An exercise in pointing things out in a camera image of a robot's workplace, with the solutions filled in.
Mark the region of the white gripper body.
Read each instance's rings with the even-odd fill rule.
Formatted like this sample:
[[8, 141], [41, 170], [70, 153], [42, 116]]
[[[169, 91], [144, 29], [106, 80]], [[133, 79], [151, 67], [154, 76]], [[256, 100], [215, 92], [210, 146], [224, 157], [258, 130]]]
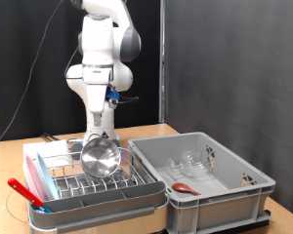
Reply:
[[91, 113], [101, 114], [104, 111], [107, 85], [87, 85], [88, 107]]

